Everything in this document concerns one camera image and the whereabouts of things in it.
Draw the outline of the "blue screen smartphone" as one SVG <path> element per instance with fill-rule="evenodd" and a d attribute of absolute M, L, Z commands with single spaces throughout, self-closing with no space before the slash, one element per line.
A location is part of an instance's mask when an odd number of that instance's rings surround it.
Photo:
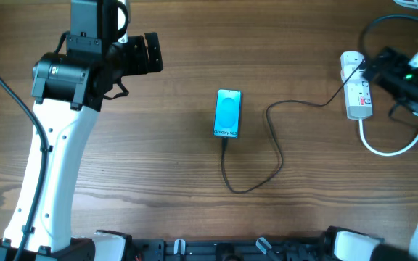
<path fill-rule="evenodd" d="M 242 92 L 219 89 L 216 99 L 216 110 L 213 135 L 222 138 L 237 138 L 242 107 Z"/>

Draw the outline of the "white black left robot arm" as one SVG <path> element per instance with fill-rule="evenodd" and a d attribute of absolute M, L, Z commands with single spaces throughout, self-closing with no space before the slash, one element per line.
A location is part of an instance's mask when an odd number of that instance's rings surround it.
<path fill-rule="evenodd" d="M 34 65 L 25 113 L 33 137 L 14 214 L 0 239 L 0 260 L 137 260 L 126 233 L 71 232 L 71 211 L 86 142 L 102 103 L 132 75 L 163 69 L 156 33 L 129 36 L 126 1 L 73 1 L 70 29 Z"/>

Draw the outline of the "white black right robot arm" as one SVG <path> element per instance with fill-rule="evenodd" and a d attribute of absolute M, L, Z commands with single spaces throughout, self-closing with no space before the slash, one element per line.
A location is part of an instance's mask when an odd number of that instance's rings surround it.
<path fill-rule="evenodd" d="M 341 56 L 341 76 L 347 116 L 358 123 L 364 138 L 364 120 L 372 114 L 369 83 L 387 91 L 396 105 L 418 116 L 418 52 L 409 58 L 385 47 L 373 58 L 365 47 L 367 33 L 376 26 L 369 23 L 361 32 L 358 52 Z M 336 230 L 331 238 L 331 255 L 338 260 L 418 260 L 418 223 L 407 250 L 398 249 L 355 231 Z"/>

